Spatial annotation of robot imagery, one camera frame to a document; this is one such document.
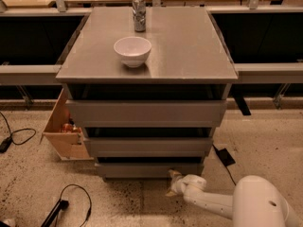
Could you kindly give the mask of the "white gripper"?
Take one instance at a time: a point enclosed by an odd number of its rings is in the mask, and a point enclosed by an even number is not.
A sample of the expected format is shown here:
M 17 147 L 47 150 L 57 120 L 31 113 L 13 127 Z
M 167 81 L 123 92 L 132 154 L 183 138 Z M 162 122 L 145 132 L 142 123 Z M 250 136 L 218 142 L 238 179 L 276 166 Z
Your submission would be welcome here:
M 175 180 L 175 190 L 178 195 L 184 194 L 189 187 L 193 187 L 200 191 L 204 191 L 206 188 L 206 179 L 200 176 L 192 174 L 183 176 L 179 171 L 174 169 L 169 170 L 169 175 Z

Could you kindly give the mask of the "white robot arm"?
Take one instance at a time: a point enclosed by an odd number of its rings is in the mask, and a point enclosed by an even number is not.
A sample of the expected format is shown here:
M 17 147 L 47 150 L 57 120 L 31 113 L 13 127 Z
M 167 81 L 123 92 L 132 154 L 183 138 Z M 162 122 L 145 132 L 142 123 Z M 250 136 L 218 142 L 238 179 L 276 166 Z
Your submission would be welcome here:
M 185 202 L 231 219 L 233 227 L 299 227 L 293 207 L 267 180 L 249 175 L 236 184 L 232 195 L 208 193 L 206 180 L 197 175 L 183 176 L 169 171 L 168 196 L 182 195 Z

